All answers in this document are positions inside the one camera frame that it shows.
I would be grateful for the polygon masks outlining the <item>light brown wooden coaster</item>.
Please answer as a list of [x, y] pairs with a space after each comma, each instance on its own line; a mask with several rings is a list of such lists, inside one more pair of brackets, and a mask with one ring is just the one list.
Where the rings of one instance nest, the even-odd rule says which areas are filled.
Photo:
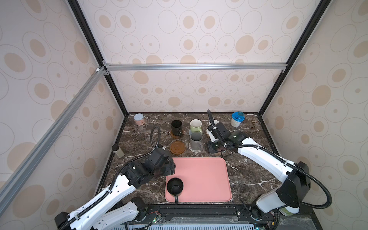
[[182, 141], [174, 141], [170, 144], [170, 152], [174, 155], [181, 155], [185, 150], [186, 145]]

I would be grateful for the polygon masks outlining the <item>black mug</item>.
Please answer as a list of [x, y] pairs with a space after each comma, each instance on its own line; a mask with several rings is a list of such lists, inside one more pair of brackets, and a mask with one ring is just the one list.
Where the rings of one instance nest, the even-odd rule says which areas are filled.
[[172, 178], [168, 181], [166, 189], [174, 197], [175, 204], [179, 204], [179, 195], [182, 193], [184, 183], [180, 178]]
[[183, 136], [183, 123], [180, 120], [171, 122], [171, 131], [176, 136]]

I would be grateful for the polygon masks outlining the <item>dark brown wooden coaster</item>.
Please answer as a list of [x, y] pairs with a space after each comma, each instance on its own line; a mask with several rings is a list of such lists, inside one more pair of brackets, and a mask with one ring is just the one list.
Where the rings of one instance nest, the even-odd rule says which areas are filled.
[[172, 138], [174, 138], [174, 139], [180, 139], [180, 138], [182, 138], [184, 135], [183, 135], [183, 136], [176, 136], [176, 135], [174, 135], [174, 134], [173, 134], [173, 132], [171, 131], [171, 132], [170, 132], [170, 136], [171, 136]]

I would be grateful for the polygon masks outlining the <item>grey mug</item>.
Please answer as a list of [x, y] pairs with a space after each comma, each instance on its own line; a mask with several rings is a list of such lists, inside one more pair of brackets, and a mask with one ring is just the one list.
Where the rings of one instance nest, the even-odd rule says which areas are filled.
[[190, 136], [190, 143], [194, 147], [195, 145], [202, 144], [202, 134], [195, 132]]

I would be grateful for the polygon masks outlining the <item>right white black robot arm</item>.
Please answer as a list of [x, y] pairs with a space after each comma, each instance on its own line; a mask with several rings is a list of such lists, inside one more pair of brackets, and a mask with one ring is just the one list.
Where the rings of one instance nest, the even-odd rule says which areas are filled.
[[[249, 212], [256, 220], [264, 214], [277, 209], [285, 216], [296, 214], [301, 205], [314, 209], [326, 209], [332, 204], [332, 196], [324, 184], [310, 175], [309, 168], [304, 162], [294, 163], [269, 151], [251, 138], [241, 138], [240, 135], [231, 135], [225, 140], [210, 136], [208, 142], [209, 152], [222, 152], [233, 150], [245, 156], [268, 170], [281, 185], [272, 191], [259, 196], [249, 207]], [[325, 203], [314, 205], [303, 200], [315, 182], [326, 195]]]

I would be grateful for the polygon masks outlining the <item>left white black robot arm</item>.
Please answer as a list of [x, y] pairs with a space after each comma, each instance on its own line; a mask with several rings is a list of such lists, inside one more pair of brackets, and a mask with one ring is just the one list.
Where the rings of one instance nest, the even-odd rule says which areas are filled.
[[111, 185], [82, 207], [55, 217], [59, 230], [107, 230], [134, 219], [142, 220], [147, 213], [144, 201], [135, 197], [124, 206], [112, 209], [120, 200], [133, 193], [155, 176], [172, 175], [172, 158], [148, 159], [144, 163], [131, 161], [117, 173]]

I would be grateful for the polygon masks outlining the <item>green handled white mug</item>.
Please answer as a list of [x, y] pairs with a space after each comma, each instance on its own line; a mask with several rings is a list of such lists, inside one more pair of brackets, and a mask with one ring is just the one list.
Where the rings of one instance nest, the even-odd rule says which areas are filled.
[[190, 122], [189, 135], [192, 135], [195, 132], [198, 132], [200, 134], [203, 134], [203, 131], [202, 131], [202, 122], [200, 120], [198, 120], [198, 119], [193, 119]]

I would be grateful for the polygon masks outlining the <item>white woven round coaster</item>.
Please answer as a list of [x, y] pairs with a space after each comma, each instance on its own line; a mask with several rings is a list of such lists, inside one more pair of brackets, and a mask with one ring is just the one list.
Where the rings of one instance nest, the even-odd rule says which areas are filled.
[[189, 146], [189, 150], [194, 153], [199, 153], [203, 150], [203, 144], [195, 145], [193, 147], [192, 144], [190, 143], [188, 146]]

